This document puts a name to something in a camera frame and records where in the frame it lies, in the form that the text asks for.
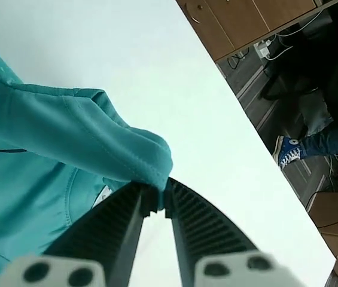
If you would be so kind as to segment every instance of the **white table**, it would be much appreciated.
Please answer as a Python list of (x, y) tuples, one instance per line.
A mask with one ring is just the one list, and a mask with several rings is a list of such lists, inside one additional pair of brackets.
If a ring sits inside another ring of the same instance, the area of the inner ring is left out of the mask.
[[(106, 90), (169, 142), (172, 177), (324, 286), (332, 254), (175, 0), (0, 0), (0, 55), (26, 83)], [(131, 286), (180, 286), (163, 217), (146, 220)]]

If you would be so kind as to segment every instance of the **person's leg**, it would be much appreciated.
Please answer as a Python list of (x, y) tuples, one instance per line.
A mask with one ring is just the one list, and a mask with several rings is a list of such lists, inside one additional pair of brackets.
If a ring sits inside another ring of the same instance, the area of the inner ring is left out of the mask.
[(285, 168), (292, 162), (316, 155), (338, 154), (338, 128), (327, 127), (323, 131), (298, 141), (279, 136), (276, 141), (273, 158)]
[(320, 133), (304, 138), (300, 141), (305, 156), (337, 155), (338, 128), (327, 127)]

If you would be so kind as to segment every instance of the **cabinet handle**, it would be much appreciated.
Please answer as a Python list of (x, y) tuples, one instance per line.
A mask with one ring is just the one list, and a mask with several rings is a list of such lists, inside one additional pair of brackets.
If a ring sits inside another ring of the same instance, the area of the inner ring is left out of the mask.
[(185, 3), (185, 10), (186, 10), (186, 13), (190, 16), (190, 18), (192, 19), (192, 21), (194, 21), (195, 23), (197, 23), (197, 24), (200, 24), (200, 21), (198, 21), (196, 18), (194, 18), (191, 14), (190, 14), (190, 12), (189, 12), (189, 10), (188, 10), (188, 8), (187, 8), (187, 3)]

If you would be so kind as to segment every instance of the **hoodie sleeve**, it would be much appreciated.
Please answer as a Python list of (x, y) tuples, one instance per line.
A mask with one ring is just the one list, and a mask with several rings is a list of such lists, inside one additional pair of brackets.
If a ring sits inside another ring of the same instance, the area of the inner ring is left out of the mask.
[(129, 127), (104, 91), (15, 84), (1, 70), (0, 138), (112, 180), (160, 190), (172, 169), (167, 143)]

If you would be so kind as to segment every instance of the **jeans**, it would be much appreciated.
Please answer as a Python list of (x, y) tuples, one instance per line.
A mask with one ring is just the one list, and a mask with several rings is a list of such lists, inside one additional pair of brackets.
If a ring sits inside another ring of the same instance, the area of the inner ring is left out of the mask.
[(304, 155), (337, 155), (338, 127), (328, 126), (323, 131), (300, 141)]

